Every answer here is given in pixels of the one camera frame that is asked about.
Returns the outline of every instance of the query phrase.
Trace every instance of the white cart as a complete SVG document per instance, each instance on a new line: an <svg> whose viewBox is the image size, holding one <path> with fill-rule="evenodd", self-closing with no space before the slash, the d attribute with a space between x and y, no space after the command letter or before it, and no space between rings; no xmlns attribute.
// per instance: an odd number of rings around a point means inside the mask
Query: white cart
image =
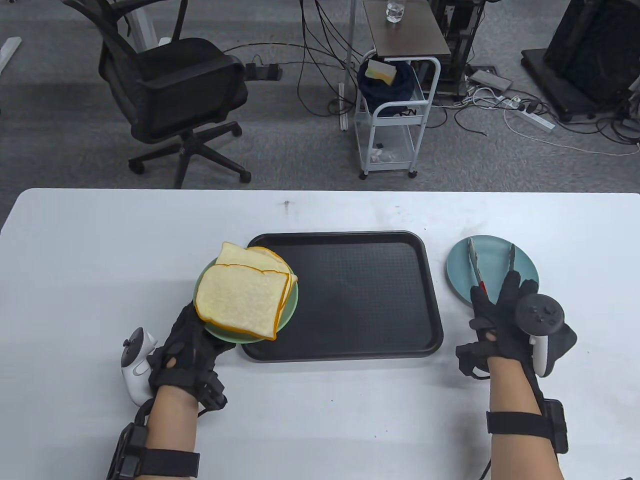
<svg viewBox="0 0 640 480"><path fill-rule="evenodd" d="M363 61L368 60L374 54L376 54L375 50L367 52ZM366 99L358 90L353 125L358 140L360 168L362 169L360 172L361 180L366 179L369 172L380 170L408 170L409 178L412 179L418 174L415 169L415 163L418 160L422 136L427 126L433 97L440 79L440 62L437 58L431 56L385 58L385 61L403 60L407 62L428 60L434 64L435 73L429 88L429 98L425 100L420 82L413 69L415 87L411 100L383 103L371 114ZM388 107L405 107L415 110L415 115L380 116L380 112ZM415 144L413 143L409 125L420 126Z"/></svg>

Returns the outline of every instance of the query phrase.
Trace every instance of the black office chair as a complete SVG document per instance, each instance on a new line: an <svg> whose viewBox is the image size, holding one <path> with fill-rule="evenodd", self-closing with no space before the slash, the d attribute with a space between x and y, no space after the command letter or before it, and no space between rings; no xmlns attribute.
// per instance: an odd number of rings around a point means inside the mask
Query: black office chair
<svg viewBox="0 0 640 480"><path fill-rule="evenodd" d="M136 53L118 33L116 24L124 15L157 1L63 0L98 27L103 39L99 73L131 124L133 138L153 144L180 137L179 142L129 160L129 168L141 175L143 162L180 152L173 188L182 187L193 155L233 170L241 182L249 183L250 172L205 145L227 132L242 135L237 122L193 131L224 122L230 111L245 104L244 65L203 38L180 39L187 0L180 3L172 40L166 45Z"/></svg>

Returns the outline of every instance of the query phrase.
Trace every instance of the human hand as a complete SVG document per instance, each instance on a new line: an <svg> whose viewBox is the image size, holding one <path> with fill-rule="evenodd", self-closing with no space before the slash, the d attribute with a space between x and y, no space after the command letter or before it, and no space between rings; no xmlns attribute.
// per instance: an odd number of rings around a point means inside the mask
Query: human hand
<svg viewBox="0 0 640 480"><path fill-rule="evenodd" d="M227 399L213 368L218 355L236 345L217 339L205 331L204 325L193 302L182 309L164 346L148 358L152 369L149 385L154 393L163 385L179 387L205 410L219 410Z"/></svg>
<svg viewBox="0 0 640 480"><path fill-rule="evenodd" d="M471 288L471 302L476 318L469 326L477 333L478 340L490 340L497 344L488 356L501 356L531 362L532 347L529 335L523 332L515 321L515 309L518 301L524 296L538 293L538 283L525 280L520 285L520 274L517 271L507 273L493 304L480 287Z"/></svg>

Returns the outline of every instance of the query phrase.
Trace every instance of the vr controller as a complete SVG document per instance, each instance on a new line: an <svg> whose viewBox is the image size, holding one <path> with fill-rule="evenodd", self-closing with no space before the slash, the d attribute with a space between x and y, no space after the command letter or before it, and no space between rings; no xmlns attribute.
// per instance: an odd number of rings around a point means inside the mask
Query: vr controller
<svg viewBox="0 0 640 480"><path fill-rule="evenodd" d="M516 305L515 321L529 334L533 346L533 369L539 377L548 376L556 360L575 345L578 336L564 322L564 310L553 298L542 294L527 295Z"/></svg>
<svg viewBox="0 0 640 480"><path fill-rule="evenodd" d="M122 376L127 385L129 396L138 406L142 406L144 402L153 398L149 386L151 366L149 366L147 356L156 349L157 343L158 341L140 326L122 344L124 347L120 359Z"/></svg>

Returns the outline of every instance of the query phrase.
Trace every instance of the dark blue bag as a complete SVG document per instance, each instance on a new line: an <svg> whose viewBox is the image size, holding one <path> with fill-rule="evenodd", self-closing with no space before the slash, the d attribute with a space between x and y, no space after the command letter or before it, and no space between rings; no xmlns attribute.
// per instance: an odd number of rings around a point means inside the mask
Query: dark blue bag
<svg viewBox="0 0 640 480"><path fill-rule="evenodd" d="M374 56L372 60L380 61L377 56ZM384 80L365 77L364 73L367 71L369 60L364 61L358 70L358 88L366 99L371 114L383 103L411 100L413 95L415 74L411 65L405 61L386 63L396 68L396 78L391 85L387 85ZM404 113L406 110L405 107L387 107L380 112L379 116L394 116Z"/></svg>

